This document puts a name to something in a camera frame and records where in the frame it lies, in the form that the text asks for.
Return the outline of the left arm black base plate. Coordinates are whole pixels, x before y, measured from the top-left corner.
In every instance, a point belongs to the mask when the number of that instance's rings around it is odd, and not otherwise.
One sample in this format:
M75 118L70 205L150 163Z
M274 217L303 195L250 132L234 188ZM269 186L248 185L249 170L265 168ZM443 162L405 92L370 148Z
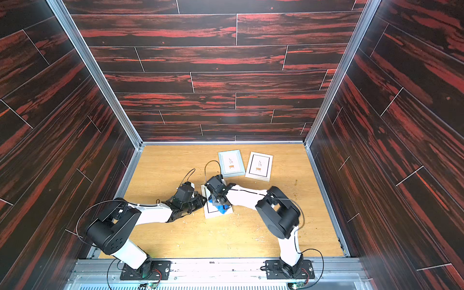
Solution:
M160 280L167 280L170 275L171 261L150 261L142 264L137 269L131 268L128 264L124 264L120 280L133 281L133 280L150 280L158 282Z

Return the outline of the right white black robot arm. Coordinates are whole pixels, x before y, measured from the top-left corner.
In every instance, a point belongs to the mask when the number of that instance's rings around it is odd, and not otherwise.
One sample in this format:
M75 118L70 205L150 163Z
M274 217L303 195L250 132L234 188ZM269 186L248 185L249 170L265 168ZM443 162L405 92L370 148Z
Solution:
M253 190L234 183L227 184L222 175L206 181L209 200L215 206L242 206L256 210L267 229L278 239L280 271L295 277L302 268L303 254L298 246L301 210L278 188Z

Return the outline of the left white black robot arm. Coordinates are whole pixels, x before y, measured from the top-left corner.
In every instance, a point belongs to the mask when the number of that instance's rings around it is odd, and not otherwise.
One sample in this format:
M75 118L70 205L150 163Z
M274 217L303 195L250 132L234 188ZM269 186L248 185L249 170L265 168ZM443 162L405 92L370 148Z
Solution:
M130 268L147 276L150 256L129 237L141 224L169 223L205 206L207 199L194 192L191 200L171 198L155 205L132 204L122 198L113 199L87 228L87 236L105 254L121 260Z

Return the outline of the cream white picture frame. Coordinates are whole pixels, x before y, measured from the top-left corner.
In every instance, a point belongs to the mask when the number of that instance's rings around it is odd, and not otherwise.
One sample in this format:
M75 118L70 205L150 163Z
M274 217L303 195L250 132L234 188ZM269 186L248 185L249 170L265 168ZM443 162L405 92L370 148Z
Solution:
M213 205L213 203L209 200L211 193L206 188L205 185L201 186L202 196L207 199L207 202L204 206L204 215L206 219L215 218L224 215L230 215L233 213L233 208L229 207L227 210L221 207L217 207Z

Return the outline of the blue microfiber cloth black trim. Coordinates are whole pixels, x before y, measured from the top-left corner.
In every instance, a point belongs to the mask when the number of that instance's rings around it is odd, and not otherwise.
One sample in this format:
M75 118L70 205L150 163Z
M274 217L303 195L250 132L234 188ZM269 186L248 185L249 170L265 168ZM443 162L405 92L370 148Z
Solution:
M225 215L233 212L233 208L230 205L215 205L211 199L208 201L208 212L212 214Z

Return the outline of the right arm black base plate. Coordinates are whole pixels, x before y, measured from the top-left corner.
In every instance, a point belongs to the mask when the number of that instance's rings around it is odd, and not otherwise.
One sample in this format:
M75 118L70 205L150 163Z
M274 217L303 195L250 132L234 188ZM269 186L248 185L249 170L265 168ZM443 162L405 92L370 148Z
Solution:
M289 266L280 259L267 260L260 270L265 272L268 280L315 279L314 268L310 260L299 261L294 266Z

